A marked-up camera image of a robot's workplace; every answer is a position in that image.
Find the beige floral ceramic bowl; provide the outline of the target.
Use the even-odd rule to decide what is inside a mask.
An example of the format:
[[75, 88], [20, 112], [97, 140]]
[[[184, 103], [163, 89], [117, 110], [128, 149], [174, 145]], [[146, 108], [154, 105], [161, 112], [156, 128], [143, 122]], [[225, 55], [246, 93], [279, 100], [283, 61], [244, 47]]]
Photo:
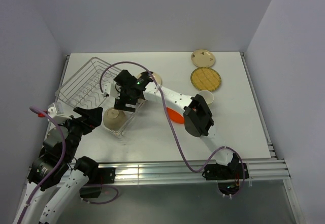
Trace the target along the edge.
[[113, 107], [108, 108], [103, 114], [103, 124], [106, 128], [117, 131], [126, 122], [126, 114], [121, 110], [116, 110]]

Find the yellow ceramic mug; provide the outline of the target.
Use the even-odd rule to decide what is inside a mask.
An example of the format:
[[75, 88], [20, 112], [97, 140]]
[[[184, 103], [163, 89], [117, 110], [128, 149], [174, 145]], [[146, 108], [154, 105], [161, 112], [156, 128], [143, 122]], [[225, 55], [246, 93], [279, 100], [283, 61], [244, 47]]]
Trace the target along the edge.
[[201, 91], [199, 91], [198, 94], [204, 98], [207, 105], [210, 105], [214, 102], [214, 95], [212, 92], [210, 92], [208, 90], [201, 90]]

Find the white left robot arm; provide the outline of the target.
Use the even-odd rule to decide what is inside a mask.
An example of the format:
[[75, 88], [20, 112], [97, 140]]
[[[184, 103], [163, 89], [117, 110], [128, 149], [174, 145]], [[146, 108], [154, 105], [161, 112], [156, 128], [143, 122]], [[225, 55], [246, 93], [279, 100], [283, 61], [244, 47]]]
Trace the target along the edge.
[[[86, 184], [97, 181], [98, 163], [86, 156], [79, 158], [72, 169], [82, 136], [91, 133], [102, 123], [103, 109], [74, 108], [79, 117], [67, 116], [60, 103], [53, 103], [47, 110], [31, 106], [39, 117], [46, 117], [54, 124], [43, 142], [39, 157], [32, 163], [26, 192], [14, 223], [57, 223], [71, 199]], [[60, 188], [64, 174], [70, 169], [67, 181]]]

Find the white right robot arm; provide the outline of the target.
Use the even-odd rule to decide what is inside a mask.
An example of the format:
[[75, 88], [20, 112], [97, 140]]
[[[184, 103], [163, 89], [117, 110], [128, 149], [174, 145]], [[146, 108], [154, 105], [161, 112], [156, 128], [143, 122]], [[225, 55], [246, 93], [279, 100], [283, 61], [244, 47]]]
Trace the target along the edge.
[[114, 78], [114, 81], [119, 87], [116, 89], [117, 95], [114, 96], [114, 108], [117, 110], [135, 112], [134, 108], [128, 107], [127, 105], [134, 105], [139, 99], [162, 104], [180, 155], [185, 165], [192, 172], [198, 173], [202, 171], [217, 153], [226, 150], [230, 151], [232, 156], [230, 160], [220, 165], [220, 173], [225, 178], [231, 178], [236, 174], [238, 168], [232, 160], [240, 164], [243, 162], [239, 154], [228, 146], [222, 145], [214, 150], [202, 167], [197, 170], [190, 166], [182, 151], [167, 109], [170, 108], [183, 116], [185, 130], [190, 135], [197, 138], [201, 136], [207, 137], [210, 134], [209, 131], [213, 129], [214, 120], [212, 119], [212, 112], [208, 104], [201, 95], [196, 94], [195, 96], [190, 96], [168, 89], [159, 84], [150, 71], [145, 71], [139, 78], [136, 78], [128, 70], [122, 70]]

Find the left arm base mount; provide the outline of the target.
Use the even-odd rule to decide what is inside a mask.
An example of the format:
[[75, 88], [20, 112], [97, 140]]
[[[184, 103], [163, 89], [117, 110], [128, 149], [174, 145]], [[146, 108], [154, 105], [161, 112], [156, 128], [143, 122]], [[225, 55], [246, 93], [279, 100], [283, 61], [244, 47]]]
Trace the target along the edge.
[[[98, 168], [97, 172], [93, 174], [90, 180], [79, 190], [81, 202], [92, 205], [104, 205], [118, 199], [119, 190], [115, 186], [110, 185], [110, 183], [114, 183], [115, 176], [116, 168], [114, 167]], [[105, 188], [114, 190], [115, 195], [111, 199], [103, 202], [92, 200], [97, 199]]]

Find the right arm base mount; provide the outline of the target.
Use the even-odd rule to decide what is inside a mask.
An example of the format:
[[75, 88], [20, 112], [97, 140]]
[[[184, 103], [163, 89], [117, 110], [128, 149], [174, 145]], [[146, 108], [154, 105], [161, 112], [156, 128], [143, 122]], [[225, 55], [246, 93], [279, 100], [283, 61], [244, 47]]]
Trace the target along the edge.
[[247, 165], [244, 165], [242, 170], [241, 164], [237, 164], [235, 167], [224, 166], [220, 164], [208, 164], [205, 166], [202, 173], [202, 177], [207, 181], [221, 180], [229, 182], [222, 182], [218, 184], [218, 188], [221, 193], [225, 195], [235, 194], [239, 191], [241, 185], [240, 181], [249, 178]]

